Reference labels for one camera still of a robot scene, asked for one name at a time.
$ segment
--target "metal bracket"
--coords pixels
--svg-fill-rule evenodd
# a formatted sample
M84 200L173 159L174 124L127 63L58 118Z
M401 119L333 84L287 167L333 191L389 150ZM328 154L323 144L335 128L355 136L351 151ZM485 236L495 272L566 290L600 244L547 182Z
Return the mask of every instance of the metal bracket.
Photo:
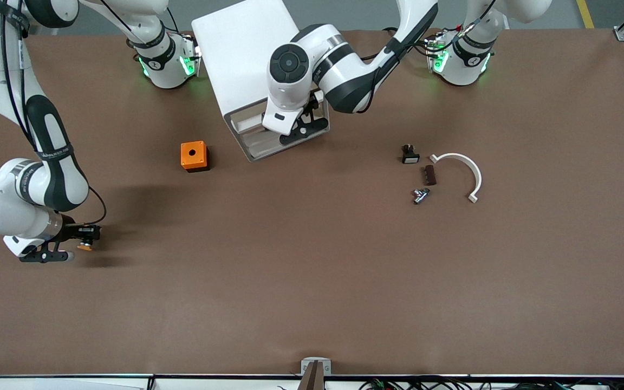
M332 360L326 357L305 357L302 361L300 361L300 375L305 374L305 370L307 369L307 365L314 363L315 361L319 361L321 364L321 368L323 368L322 372L324 376L332 374Z
M624 42L624 34L620 32L619 27L617 27L617 25L613 27L613 32L615 33L617 40L619 40L620 42Z

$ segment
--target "small black object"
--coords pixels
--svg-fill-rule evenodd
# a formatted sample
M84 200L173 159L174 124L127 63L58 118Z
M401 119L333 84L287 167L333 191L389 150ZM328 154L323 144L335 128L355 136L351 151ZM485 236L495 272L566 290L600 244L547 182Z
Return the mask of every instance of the small black object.
M438 180L435 177L434 165L426 165L424 171L425 171L425 185L435 185L438 183Z
M416 164L420 161L420 155L413 152L413 145L406 144L402 148L404 151L404 157L401 158L401 162L404 164Z

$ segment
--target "orange box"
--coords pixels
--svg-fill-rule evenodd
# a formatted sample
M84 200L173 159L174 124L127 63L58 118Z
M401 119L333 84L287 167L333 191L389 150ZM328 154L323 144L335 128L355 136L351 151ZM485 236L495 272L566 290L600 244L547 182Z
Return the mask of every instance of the orange box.
M186 142L180 148L181 165L187 172L203 172L211 169L209 148L203 141Z

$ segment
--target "metal fitting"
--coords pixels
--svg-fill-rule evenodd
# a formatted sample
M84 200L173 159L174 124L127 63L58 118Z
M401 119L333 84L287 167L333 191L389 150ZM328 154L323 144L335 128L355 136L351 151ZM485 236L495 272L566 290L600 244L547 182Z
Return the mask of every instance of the metal fitting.
M427 188L423 188L422 190L413 190L413 195L415 197L413 203L419 205L420 203L423 203L423 200L425 200L425 198L430 195L430 190L428 190Z

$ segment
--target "yellow line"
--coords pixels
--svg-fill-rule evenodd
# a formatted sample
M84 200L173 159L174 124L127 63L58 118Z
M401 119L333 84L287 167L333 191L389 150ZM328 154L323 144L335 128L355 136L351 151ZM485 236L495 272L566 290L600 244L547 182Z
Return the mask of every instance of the yellow line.
M594 21L592 20L592 15L589 13L589 7L587 7L587 0L577 0L577 7L579 7L579 13L582 14L584 27L586 29L593 29Z

